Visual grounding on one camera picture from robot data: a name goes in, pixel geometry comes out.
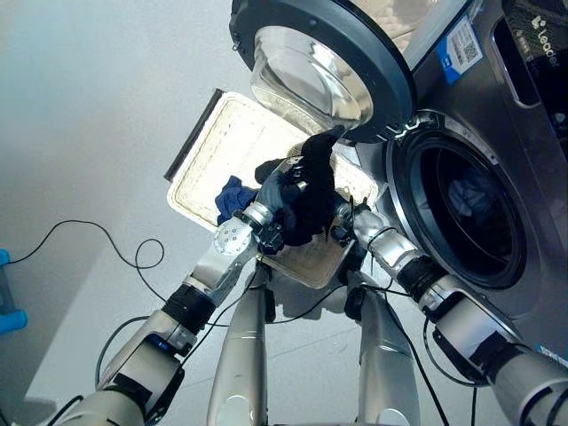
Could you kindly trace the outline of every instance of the washing machine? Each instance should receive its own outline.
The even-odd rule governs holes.
[[[404,56],[372,3],[233,1],[253,93],[350,129],[380,214],[565,363],[566,2],[430,2]]]

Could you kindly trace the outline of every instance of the white basket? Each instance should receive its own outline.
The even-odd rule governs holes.
[[[267,160],[299,154],[309,137],[293,125],[239,93],[225,93],[204,123],[195,143],[173,178],[168,204],[214,232],[219,211],[215,197],[231,175],[244,186],[258,188],[255,168]],[[377,185],[363,170],[332,154],[335,187],[356,203],[373,205]],[[263,261],[312,288],[323,288],[335,274],[348,248],[316,235],[302,247],[285,247]]]

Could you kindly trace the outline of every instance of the blue clothing item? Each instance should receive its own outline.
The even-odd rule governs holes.
[[[255,200],[257,193],[257,190],[243,186],[238,177],[229,177],[229,181],[223,186],[221,193],[215,197],[215,204],[221,212],[217,216],[217,225],[229,220],[235,210],[244,210]]]

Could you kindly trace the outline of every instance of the black cable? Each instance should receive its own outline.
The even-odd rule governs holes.
[[[316,309],[318,307],[318,305],[320,303],[322,303],[324,300],[326,300],[328,297],[330,297],[333,293],[335,293],[335,291],[339,288],[343,288],[345,287],[343,284],[340,286],[337,286],[336,288],[334,288],[331,291],[328,291],[318,302],[316,302],[316,304],[314,306],[312,306],[310,309],[308,309],[306,312],[295,316],[294,318],[289,318],[289,319],[282,319],[280,321],[273,321],[273,322],[269,322],[268,324],[286,324],[287,322],[292,322],[292,321],[296,321],[299,320],[302,317],[305,317],[307,314],[309,314],[310,312],[312,312],[314,309]]]
[[[432,362],[432,364],[434,365],[434,367],[448,380],[451,380],[454,383],[460,384],[461,386],[466,386],[468,388],[482,388],[485,386],[488,386],[487,383],[475,383],[475,382],[465,382],[463,380],[460,379],[456,379],[455,377],[453,377],[452,375],[450,375],[449,373],[447,373],[444,368],[442,368],[437,361],[434,359],[434,356],[432,355],[432,351],[430,350],[430,345],[428,344],[428,337],[427,337],[427,330],[428,330],[428,318],[426,318],[424,320],[424,327],[422,328],[422,339],[424,341],[424,348],[426,349],[426,353],[428,354],[428,358],[430,358],[430,361]]]
[[[12,260],[11,262],[8,262],[8,264],[17,264],[19,262],[22,262],[24,260],[29,259],[31,256],[33,256],[43,245],[44,243],[47,241],[47,239],[50,237],[50,235],[60,226],[64,225],[64,224],[84,224],[84,225],[93,225],[96,226],[98,229],[100,229],[108,238],[108,240],[110,241],[111,245],[113,246],[114,251],[116,252],[116,255],[118,255],[118,257],[128,266],[136,269],[136,271],[138,272],[138,275],[140,276],[140,278],[142,279],[142,281],[144,282],[144,284],[146,285],[146,287],[148,287],[148,289],[154,293],[158,298],[160,298],[164,303],[166,302],[166,300],[160,296],[158,294],[157,291],[155,291],[152,286],[150,286],[150,284],[148,283],[148,281],[146,281],[146,279],[144,278],[144,276],[142,275],[141,270],[144,269],[152,269],[155,268],[158,264],[160,264],[165,256],[166,250],[163,247],[163,244],[161,241],[155,239],[155,238],[148,238],[147,240],[142,241],[139,245],[138,248],[136,249],[136,255],[134,256],[134,263],[132,263],[131,261],[129,261],[126,257],[124,257],[124,255],[121,253],[121,251],[118,249],[118,247],[116,246],[116,243],[113,240],[113,237],[110,235],[110,232],[107,231],[107,229],[102,226],[99,225],[96,222],[91,222],[89,220],[78,220],[78,219],[68,219],[68,220],[62,220],[61,222],[58,222],[57,224],[55,224],[54,226],[51,227],[50,231],[43,237],[43,239],[40,241],[40,243],[37,245],[37,247],[35,247],[29,254],[25,255],[24,257],[17,259],[17,260]],[[140,253],[140,250],[142,249],[142,247],[147,244],[148,242],[155,242],[156,244],[158,244],[158,246],[160,247],[160,249],[162,250],[162,253],[160,254],[160,259],[158,259],[157,262],[147,265],[147,266],[140,266],[140,264],[138,263],[138,255]]]
[[[367,285],[367,284],[361,285],[362,288],[367,288],[367,289],[369,289],[369,290],[382,291],[382,292],[384,292],[384,293],[391,293],[392,295],[410,297],[410,295],[409,295],[408,293],[402,293],[402,292],[400,292],[400,291],[390,290],[391,286],[392,286],[392,280],[390,280],[390,284],[389,284],[386,288],[375,287],[375,286],[369,286],[369,285]]]
[[[206,322],[205,324],[212,327],[229,328],[229,324],[213,324],[212,322]]]
[[[147,241],[155,241],[158,243],[158,245],[160,246],[160,248],[162,249],[162,255],[160,256],[160,260],[158,260],[156,263],[154,264],[150,264],[148,266],[136,266],[136,264],[130,262],[126,257],[124,257],[121,253],[121,251],[118,249],[118,247],[116,246],[116,244],[114,243],[113,237],[110,236],[110,233],[107,231],[107,229],[102,226],[99,225],[96,222],[91,222],[89,220],[78,220],[78,219],[68,219],[68,220],[62,220],[61,222],[58,222],[57,224],[55,224],[54,226],[51,227],[50,231],[43,237],[43,240],[41,240],[41,242],[37,245],[36,248],[34,248],[28,255],[25,255],[24,257],[17,259],[17,260],[12,260],[10,262],[8,262],[8,264],[17,264],[19,262],[22,262],[28,258],[30,258],[31,256],[33,256],[42,246],[43,244],[47,241],[47,239],[50,237],[50,235],[53,233],[53,231],[55,231],[58,227],[64,225],[64,224],[85,224],[85,225],[93,225],[96,226],[98,229],[100,229],[108,238],[108,240],[110,241],[110,243],[113,246],[114,251],[116,252],[116,254],[118,255],[118,257],[121,258],[121,260],[127,264],[128,266],[135,268],[135,269],[152,269],[155,268],[158,264],[160,264],[163,260],[163,257],[165,255],[165,250],[163,247],[163,244],[156,240],[156,239],[149,239],[146,241],[143,241],[142,244],[144,244]]]
[[[386,303],[387,312],[389,313],[390,317],[394,321],[398,330],[400,330],[400,333],[402,333],[402,335],[406,338],[406,340],[408,341],[408,344],[410,345],[410,350],[412,351],[412,353],[414,355],[414,360],[416,361],[416,365],[418,366],[418,369],[420,370],[420,374],[422,375],[422,379],[426,383],[426,387],[428,388],[428,391],[430,392],[430,395],[432,396],[432,400],[434,401],[434,405],[436,406],[436,409],[438,410],[438,414],[439,414],[440,418],[442,419],[442,423],[445,426],[449,426],[450,423],[448,422],[446,414],[444,413],[444,409],[442,408],[442,405],[440,404],[440,401],[438,400],[438,395],[436,395],[436,392],[434,391],[434,388],[432,387],[430,380],[428,379],[428,376],[426,375],[426,372],[424,371],[424,367],[422,366],[422,362],[420,361],[420,358],[418,358],[418,352],[416,351],[416,348],[414,347],[412,340],[410,340],[410,337],[408,337],[408,334],[406,333],[405,329],[402,328],[402,325],[398,323],[398,321],[395,317],[394,311],[392,310],[391,305],[389,304],[389,301],[387,300],[386,293],[384,295],[384,302]]]
[[[4,426],[10,426],[10,423],[8,423],[8,421],[4,417],[4,413],[2,413],[2,410],[0,410],[0,419],[2,420],[2,423],[4,424]]]
[[[477,388],[473,388],[473,395],[471,396],[471,426],[476,426],[476,403]]]
[[[53,426],[55,424],[55,422],[57,420],[59,420],[59,418],[69,409],[71,408],[71,406],[78,401],[83,401],[84,398],[82,395],[77,395],[76,397],[71,398],[71,400],[69,402],[67,402],[54,416],[53,418],[50,420],[49,423],[47,423],[47,426]]]
[[[134,318],[127,319],[120,326],[118,326],[116,328],[116,330],[110,335],[110,337],[108,337],[108,339],[105,342],[105,345],[103,346],[103,349],[100,351],[99,357],[97,358],[97,366],[95,367],[95,389],[99,385],[100,366],[103,363],[103,358],[105,357],[105,353],[107,353],[107,349],[110,346],[110,343],[122,331],[122,329],[125,328],[126,326],[128,326],[129,324],[132,324],[133,322],[137,322],[137,321],[147,320],[148,318],[150,318],[150,317],[144,316],[144,317],[134,317]]]
[[[166,303],[166,299],[164,297],[162,297],[156,290],[154,290],[154,288],[150,285],[150,283],[148,281],[146,281],[146,278],[144,278],[144,275],[142,275],[142,271],[140,271],[142,268],[138,265],[138,255],[140,254],[140,250],[142,249],[142,246],[144,246],[144,244],[146,244],[147,242],[150,242],[150,241],[155,241],[160,245],[160,247],[162,247],[162,258],[163,258],[163,254],[164,254],[164,251],[165,251],[163,244],[155,238],[148,238],[147,240],[142,241],[140,243],[140,245],[138,246],[138,248],[136,249],[136,254],[134,255],[134,266],[136,268],[136,272],[138,272],[138,275],[140,276],[140,279],[142,280],[142,282],[144,282],[146,287],[148,287],[148,290],[150,290],[152,293],[155,294],[156,297],[158,297],[160,300],[162,300],[164,303]]]

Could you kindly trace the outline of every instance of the blue object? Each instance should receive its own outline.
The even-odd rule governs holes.
[[[446,81],[450,85],[457,82],[483,58],[483,52],[467,15],[440,40],[435,50],[444,69]]]
[[[8,252],[0,248],[0,335],[19,330],[28,324],[24,311],[16,309],[3,266],[10,262]]]
[[[20,330],[28,324],[28,316],[24,311],[16,311],[8,315],[0,315],[0,335],[9,331]]]
[[[217,225],[221,225],[233,216],[238,209],[245,209],[256,197],[258,191],[242,185],[236,176],[229,177],[221,193],[215,197],[215,204],[221,213],[217,217]]]

